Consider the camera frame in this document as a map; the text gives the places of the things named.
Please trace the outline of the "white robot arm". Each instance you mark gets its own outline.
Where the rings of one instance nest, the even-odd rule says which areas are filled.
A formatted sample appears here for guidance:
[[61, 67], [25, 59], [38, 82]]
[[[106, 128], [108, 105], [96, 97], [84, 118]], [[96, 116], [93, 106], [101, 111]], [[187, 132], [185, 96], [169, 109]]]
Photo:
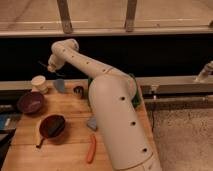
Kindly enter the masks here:
[[51, 46], [48, 70], [69, 63], [92, 79], [89, 104], [114, 171], [163, 171], [132, 104], [138, 86], [129, 74], [79, 52], [74, 39]]

